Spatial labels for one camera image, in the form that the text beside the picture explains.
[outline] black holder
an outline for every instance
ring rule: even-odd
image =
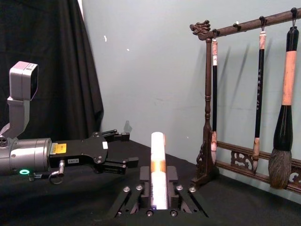
[[[214,216],[211,207],[196,190],[178,184],[174,166],[167,166],[168,209],[153,210],[151,206],[150,167],[140,168],[140,184],[136,187],[125,186],[110,208],[107,219],[111,225],[190,225],[224,226]]]

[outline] black tabletop surface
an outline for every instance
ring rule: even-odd
[[[139,183],[139,167],[150,165],[149,147],[133,141],[109,143],[110,158],[136,156],[138,168],[128,169],[126,175],[95,174],[87,166],[70,167],[58,186],[47,180],[0,177],[0,225],[101,225],[121,189]],[[177,168],[179,182],[188,187],[195,165],[168,154],[166,162]],[[212,206],[216,217],[230,225],[301,225],[301,205],[222,175],[198,192]]]

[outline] screw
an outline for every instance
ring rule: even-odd
[[[195,187],[190,187],[189,191],[192,193],[192,192],[196,192],[197,190],[195,189]]]
[[[126,186],[125,188],[123,188],[123,191],[124,192],[129,192],[131,189],[128,187],[128,186]]]
[[[178,186],[176,187],[176,189],[177,189],[178,191],[183,190],[183,186],[182,186],[182,185],[178,185]]]
[[[141,191],[141,190],[143,189],[143,187],[142,187],[141,185],[138,185],[138,186],[136,187],[136,189],[137,189],[138,191]]]
[[[151,217],[154,213],[151,210],[146,211],[146,215],[148,217]]]
[[[172,217],[176,217],[176,216],[178,215],[178,212],[175,211],[175,210],[172,210],[172,211],[170,211],[170,215],[171,215]]]

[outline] brush handle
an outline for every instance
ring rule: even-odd
[[[264,48],[265,48],[266,33],[260,32],[259,35],[259,58],[258,58],[258,80],[257,80],[257,103],[256,103],[256,122],[255,122],[255,138],[253,145],[253,170],[257,170],[257,161],[259,160],[260,152],[260,124],[261,124],[261,105],[262,105],[262,89],[263,89],[263,67],[264,67]]]
[[[282,105],[274,133],[274,149],[291,151],[293,144],[292,98],[299,31],[291,27],[286,38]]]
[[[211,139],[211,156],[213,164],[216,160],[216,148],[217,148],[217,137],[216,137],[216,121],[217,121],[217,40],[212,41],[212,55],[213,55],[213,106],[212,106],[212,139]]]

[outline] white cylinder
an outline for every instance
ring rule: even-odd
[[[167,210],[167,183],[165,161],[165,136],[161,132],[151,134],[151,208]]]

